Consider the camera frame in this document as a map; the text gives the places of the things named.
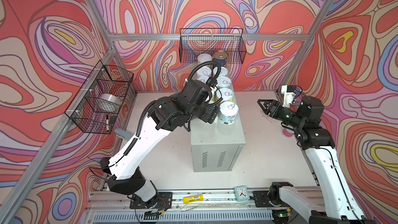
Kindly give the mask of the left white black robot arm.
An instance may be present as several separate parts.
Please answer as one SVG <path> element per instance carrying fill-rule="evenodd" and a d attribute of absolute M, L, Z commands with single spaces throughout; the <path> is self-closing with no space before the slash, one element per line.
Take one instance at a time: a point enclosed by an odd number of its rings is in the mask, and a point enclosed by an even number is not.
<path fill-rule="evenodd" d="M 144 108 L 135 134 L 114 156 L 100 161 L 102 171 L 110 176 L 107 184 L 111 192 L 136 195 L 146 203 L 158 198 L 154 184 L 140 171 L 140 163 L 175 129 L 187 130 L 195 119 L 214 122 L 218 107 L 211 99 L 216 85 L 214 78 L 205 83 L 189 79 L 181 92 L 151 101 Z"/>

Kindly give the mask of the green orange peach can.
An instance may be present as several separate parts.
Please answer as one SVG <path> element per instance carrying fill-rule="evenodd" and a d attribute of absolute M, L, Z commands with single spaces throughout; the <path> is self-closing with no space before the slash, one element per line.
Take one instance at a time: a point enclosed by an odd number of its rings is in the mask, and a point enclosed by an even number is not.
<path fill-rule="evenodd" d="M 197 57 L 198 64 L 202 64 L 204 62 L 212 61 L 212 55 L 210 54 L 200 54 Z"/>

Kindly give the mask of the blue label tin can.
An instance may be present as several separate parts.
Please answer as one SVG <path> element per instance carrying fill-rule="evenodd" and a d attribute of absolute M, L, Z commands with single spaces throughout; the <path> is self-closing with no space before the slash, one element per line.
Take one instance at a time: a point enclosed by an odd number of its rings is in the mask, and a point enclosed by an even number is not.
<path fill-rule="evenodd" d="M 220 64 L 222 67 L 225 67 L 228 62 L 229 55 L 226 51 L 219 50 L 213 54 L 213 60 Z"/>

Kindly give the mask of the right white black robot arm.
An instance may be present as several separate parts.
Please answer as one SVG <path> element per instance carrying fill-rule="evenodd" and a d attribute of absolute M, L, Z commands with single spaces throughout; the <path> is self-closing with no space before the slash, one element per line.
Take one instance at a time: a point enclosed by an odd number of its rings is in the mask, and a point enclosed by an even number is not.
<path fill-rule="evenodd" d="M 287 204 L 309 224 L 372 224 L 347 184 L 338 161 L 330 132 L 320 126 L 324 111 L 322 102 L 312 96 L 301 100 L 296 111 L 277 100 L 258 100 L 263 113 L 279 120 L 284 128 L 294 131 L 297 145 L 307 157 L 318 180 L 324 209 L 302 195 L 286 181 L 273 182 L 266 196 L 270 204 Z"/>

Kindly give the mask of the yellow label can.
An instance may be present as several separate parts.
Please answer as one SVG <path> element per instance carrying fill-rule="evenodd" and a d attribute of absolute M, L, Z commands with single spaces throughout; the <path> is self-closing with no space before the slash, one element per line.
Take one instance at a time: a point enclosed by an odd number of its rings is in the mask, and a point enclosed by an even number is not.
<path fill-rule="evenodd" d="M 233 102 L 235 98 L 234 91 L 229 88 L 221 88 L 217 90 L 217 99 L 222 99 L 221 103 L 223 102 Z"/>

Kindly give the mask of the grey metal cabinet box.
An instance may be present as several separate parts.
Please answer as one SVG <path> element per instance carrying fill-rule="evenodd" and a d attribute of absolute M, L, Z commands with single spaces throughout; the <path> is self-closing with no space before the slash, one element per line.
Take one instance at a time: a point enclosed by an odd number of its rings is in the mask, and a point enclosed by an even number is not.
<path fill-rule="evenodd" d="M 212 124 L 191 122 L 191 151 L 194 172 L 226 172 L 233 167 L 246 145 L 240 115 L 233 124 L 217 118 Z"/>

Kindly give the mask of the small green alarm clock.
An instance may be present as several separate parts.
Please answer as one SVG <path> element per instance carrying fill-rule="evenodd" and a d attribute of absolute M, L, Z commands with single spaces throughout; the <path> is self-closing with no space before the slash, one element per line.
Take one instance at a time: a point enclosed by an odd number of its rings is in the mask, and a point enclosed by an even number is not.
<path fill-rule="evenodd" d="M 238 186 L 234 188 L 234 195 L 237 202 L 245 202 L 250 200 L 250 195 L 246 186 Z"/>

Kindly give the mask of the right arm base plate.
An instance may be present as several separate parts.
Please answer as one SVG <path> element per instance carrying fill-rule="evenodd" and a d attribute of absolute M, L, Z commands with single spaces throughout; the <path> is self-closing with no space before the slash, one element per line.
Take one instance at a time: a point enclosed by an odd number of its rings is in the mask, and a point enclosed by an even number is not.
<path fill-rule="evenodd" d="M 254 191 L 253 196 L 250 197 L 254 200 L 256 207 L 290 207 L 287 203 L 283 202 L 278 196 L 269 193 L 268 190 Z"/>

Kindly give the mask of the white tape roll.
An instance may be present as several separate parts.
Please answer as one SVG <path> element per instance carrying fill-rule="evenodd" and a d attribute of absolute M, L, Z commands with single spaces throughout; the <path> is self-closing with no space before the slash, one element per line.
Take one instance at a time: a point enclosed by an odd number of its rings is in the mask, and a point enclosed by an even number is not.
<path fill-rule="evenodd" d="M 111 102 L 113 104 L 116 104 L 116 105 L 121 105 L 122 104 L 121 100 L 117 96 L 115 96 L 113 94 L 103 93 L 99 98 L 103 99 L 103 100 L 105 100 L 107 102 Z"/>

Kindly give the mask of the grey blue sponge block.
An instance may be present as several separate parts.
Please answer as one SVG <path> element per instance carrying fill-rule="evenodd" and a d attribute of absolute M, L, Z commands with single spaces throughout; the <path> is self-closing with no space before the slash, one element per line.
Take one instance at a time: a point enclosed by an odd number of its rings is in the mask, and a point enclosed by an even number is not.
<path fill-rule="evenodd" d="M 129 141 L 132 138 L 132 135 L 120 128 L 116 128 L 114 130 L 117 137 L 121 138 L 122 140 Z"/>

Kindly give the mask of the yellow label tag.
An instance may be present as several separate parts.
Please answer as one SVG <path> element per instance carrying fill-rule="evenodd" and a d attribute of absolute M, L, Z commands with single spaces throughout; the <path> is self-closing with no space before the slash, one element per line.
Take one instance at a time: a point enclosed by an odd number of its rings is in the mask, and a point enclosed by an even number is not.
<path fill-rule="evenodd" d="M 194 195 L 194 196 L 187 196 L 183 198 L 183 203 L 188 204 L 192 202 L 198 202 L 198 201 L 203 201 L 204 197 L 203 195 Z"/>

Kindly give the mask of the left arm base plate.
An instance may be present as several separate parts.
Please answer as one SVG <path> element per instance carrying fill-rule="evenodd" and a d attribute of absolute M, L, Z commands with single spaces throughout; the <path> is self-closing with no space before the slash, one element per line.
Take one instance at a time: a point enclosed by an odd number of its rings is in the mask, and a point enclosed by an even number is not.
<path fill-rule="evenodd" d="M 172 207 L 173 193 L 171 191 L 159 192 L 148 202 L 134 195 L 130 202 L 130 209 L 157 209 L 159 211 L 167 210 Z"/>

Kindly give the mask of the pink label pull-tab can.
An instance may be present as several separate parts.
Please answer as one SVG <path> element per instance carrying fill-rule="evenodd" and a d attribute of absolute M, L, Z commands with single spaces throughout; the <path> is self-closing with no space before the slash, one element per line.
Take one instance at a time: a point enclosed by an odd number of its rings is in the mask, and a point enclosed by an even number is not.
<path fill-rule="evenodd" d="M 198 71 L 196 72 L 196 76 L 197 77 L 201 77 L 201 76 L 209 76 L 209 72 L 208 72 L 208 67 L 201 67 L 200 69 L 198 69 Z"/>

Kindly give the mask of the black marker pen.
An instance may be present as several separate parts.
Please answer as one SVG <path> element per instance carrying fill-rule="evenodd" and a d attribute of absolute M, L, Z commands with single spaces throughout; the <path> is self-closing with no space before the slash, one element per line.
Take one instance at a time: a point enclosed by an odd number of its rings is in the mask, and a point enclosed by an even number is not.
<path fill-rule="evenodd" d="M 106 132 L 110 132 L 110 127 L 109 127 L 109 115 L 106 115 Z"/>

